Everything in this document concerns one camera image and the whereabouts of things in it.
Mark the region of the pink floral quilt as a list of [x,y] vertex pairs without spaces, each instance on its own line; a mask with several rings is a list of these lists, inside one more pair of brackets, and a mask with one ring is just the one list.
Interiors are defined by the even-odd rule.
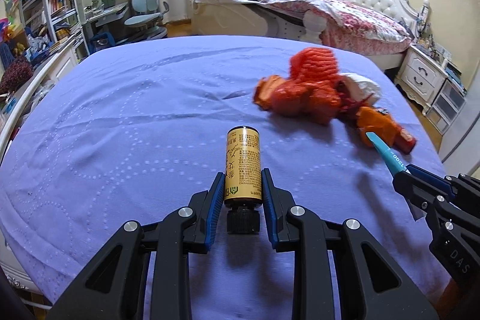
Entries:
[[326,21],[318,38],[326,46],[362,55],[402,53],[411,44],[400,23],[374,9],[343,0],[230,0],[264,6],[278,13],[304,17],[307,12]]

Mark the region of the small red tube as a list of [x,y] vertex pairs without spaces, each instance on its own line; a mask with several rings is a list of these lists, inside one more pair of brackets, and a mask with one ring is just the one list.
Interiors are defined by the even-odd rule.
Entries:
[[394,139],[394,147],[403,154],[410,154],[416,146],[416,138],[405,128],[401,128]]

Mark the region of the purple bed sheet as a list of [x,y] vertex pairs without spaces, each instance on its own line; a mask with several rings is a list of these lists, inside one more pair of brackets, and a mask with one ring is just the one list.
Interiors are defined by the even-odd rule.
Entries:
[[[298,41],[191,36],[128,44],[89,56],[46,95],[1,164],[1,230],[51,308],[128,221],[162,221],[225,176],[228,132],[259,132],[261,172],[328,222],[358,220],[431,303],[448,273],[432,233],[393,187],[383,159],[358,130],[323,126],[253,102],[258,82],[290,77]],[[444,170],[406,99],[369,59],[333,51],[339,73],[380,85],[379,107],[416,138],[406,165]],[[227,232],[224,202],[215,241],[189,255],[190,319],[294,319],[295,255],[269,241],[264,205],[256,235]]]

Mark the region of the red plastic bag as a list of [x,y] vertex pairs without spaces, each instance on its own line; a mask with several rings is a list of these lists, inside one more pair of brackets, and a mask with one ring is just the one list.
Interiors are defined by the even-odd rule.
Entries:
[[326,126],[342,107],[341,97],[330,81],[286,81],[270,95],[272,112],[283,117],[309,118]]

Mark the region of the study desk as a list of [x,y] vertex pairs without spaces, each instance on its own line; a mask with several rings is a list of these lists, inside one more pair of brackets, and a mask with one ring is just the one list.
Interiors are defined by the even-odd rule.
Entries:
[[114,5],[110,8],[95,9],[92,0],[74,0],[76,13],[82,28],[83,38],[86,43],[94,37],[93,26],[104,26],[120,20],[128,10],[128,2]]

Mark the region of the red foam fruit net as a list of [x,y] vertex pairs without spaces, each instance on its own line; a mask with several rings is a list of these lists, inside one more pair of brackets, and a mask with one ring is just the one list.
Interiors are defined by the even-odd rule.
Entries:
[[330,48],[305,48],[292,56],[289,64],[289,78],[297,82],[334,83],[339,77],[338,61]]

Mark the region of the dark red wrapper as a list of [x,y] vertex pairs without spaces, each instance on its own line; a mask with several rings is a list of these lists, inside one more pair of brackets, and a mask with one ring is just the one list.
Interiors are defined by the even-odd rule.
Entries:
[[337,81],[335,90],[340,97],[340,107],[337,111],[336,118],[344,123],[354,126],[357,121],[357,113],[361,107],[367,105],[368,99],[374,94],[371,93],[360,101],[355,101],[351,97],[351,93],[347,89],[347,85],[343,81]]

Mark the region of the light blue desk chair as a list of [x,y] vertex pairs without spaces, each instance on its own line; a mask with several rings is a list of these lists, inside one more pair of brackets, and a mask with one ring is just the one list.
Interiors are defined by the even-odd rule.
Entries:
[[124,25],[136,32],[127,39],[127,43],[143,40],[159,40],[168,36],[163,25],[164,15],[169,11],[169,4],[164,1],[163,9],[160,0],[132,0],[131,6],[135,14],[124,21]]

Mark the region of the white nightstand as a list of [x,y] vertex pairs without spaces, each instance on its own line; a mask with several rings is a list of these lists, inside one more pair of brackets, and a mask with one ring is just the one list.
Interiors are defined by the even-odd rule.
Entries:
[[448,75],[430,56],[410,45],[394,84],[401,88],[410,101],[422,107],[425,116],[439,94]]

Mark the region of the orange wrapper piece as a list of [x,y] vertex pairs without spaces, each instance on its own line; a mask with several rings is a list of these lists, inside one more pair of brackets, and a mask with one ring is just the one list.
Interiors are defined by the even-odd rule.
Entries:
[[286,80],[279,75],[270,75],[262,78],[256,85],[253,102],[262,110],[270,110],[272,93],[285,81]]

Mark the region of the white tufted bed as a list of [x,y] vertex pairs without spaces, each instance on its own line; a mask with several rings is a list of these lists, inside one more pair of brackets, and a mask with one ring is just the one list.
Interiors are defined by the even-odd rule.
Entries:
[[[408,0],[343,1],[374,9],[390,17],[406,28],[412,39],[411,42],[416,39],[418,14]],[[304,17],[299,17],[290,13],[278,13],[264,6],[230,0],[191,0],[191,4],[193,12],[191,26],[192,32],[196,35],[255,35],[324,45],[318,38],[318,34],[326,28],[326,21],[313,16],[311,12],[307,12]],[[389,55],[367,55],[367,57],[381,70],[386,71],[401,65],[405,51]]]

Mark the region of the teal cosmetic tube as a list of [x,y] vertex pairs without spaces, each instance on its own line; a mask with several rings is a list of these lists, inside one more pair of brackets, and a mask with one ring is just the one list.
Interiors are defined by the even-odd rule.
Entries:
[[401,159],[396,156],[393,150],[376,133],[367,132],[366,136],[383,159],[385,166],[393,177],[395,177],[397,173],[408,171]]

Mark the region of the plastic drawer unit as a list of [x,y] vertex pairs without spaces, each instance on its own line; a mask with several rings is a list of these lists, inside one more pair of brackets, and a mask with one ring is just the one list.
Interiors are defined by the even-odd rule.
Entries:
[[446,79],[426,112],[426,117],[433,127],[444,135],[458,117],[465,104],[465,89],[455,81]]

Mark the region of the gold label black bottle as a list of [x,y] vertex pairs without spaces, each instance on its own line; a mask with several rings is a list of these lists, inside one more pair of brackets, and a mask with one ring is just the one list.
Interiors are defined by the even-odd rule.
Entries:
[[237,126],[227,134],[224,205],[230,235],[256,235],[262,205],[260,134],[250,126]]

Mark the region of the orange snack wrapper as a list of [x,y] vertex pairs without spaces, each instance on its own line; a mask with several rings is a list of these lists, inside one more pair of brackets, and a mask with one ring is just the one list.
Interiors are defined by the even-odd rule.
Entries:
[[356,115],[356,126],[362,142],[372,148],[373,144],[367,137],[368,132],[378,135],[389,147],[395,143],[400,126],[388,112],[369,106],[362,106]]

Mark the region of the white crumpled tissue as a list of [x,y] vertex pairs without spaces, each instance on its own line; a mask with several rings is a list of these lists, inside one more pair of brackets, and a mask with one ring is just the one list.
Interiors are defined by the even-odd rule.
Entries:
[[382,98],[380,85],[365,76],[341,73],[340,78],[354,101],[364,101],[368,105],[374,105]]

